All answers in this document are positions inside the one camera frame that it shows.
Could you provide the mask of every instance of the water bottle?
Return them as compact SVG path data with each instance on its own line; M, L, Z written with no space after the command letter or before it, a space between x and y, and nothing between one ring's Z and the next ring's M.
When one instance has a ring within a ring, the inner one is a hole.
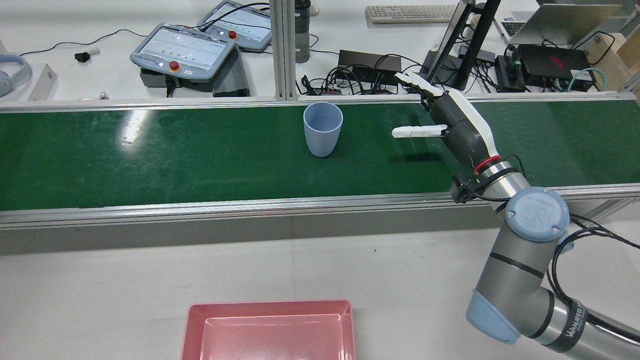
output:
M309 17L311 0L296 0L296 63L309 60Z

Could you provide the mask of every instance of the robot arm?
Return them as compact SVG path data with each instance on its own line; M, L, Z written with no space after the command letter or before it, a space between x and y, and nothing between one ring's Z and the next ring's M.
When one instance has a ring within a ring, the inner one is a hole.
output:
M489 125L463 94L443 92L415 74L396 77L422 92L425 108L440 127L429 131L404 127L394 130L394 137L441 136L456 159L479 176L481 185L472 193L504 200L491 203L503 223L473 291L467 320L507 344L522 334L576 359L640 359L639 343L589 323L589 310L580 302L572 299L565 305L541 286L569 225L568 207L560 195L531 187L501 160ZM454 178L455 199L461 182ZM615 325L639 334L621 323Z

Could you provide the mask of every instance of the teal cable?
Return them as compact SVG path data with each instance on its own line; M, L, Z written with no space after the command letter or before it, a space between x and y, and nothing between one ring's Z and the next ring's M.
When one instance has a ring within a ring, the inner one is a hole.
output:
M594 67L588 67L586 69L582 69L582 70L578 71L578 73L573 76L573 78L569 82L569 86L566 88L566 92L570 92L571 91L571 87L573 86L573 82L578 78L578 76L580 76L585 71L595 71L595 72L599 73L600 75L602 75L603 81L602 81L602 90L601 91L604 91L604 90L607 89L607 76L604 74L604 72L602 72L600 69L596 69Z

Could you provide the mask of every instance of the pink tray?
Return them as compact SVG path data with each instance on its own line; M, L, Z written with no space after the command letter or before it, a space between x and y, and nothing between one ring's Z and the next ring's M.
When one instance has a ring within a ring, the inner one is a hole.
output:
M182 360L355 360L348 300L195 304Z

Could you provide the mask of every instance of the blue plastic cup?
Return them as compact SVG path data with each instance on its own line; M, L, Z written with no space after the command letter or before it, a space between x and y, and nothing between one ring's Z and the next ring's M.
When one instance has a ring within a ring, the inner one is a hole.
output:
M307 106L303 120L309 151L318 158L331 154L340 136L342 111L330 102L315 102Z

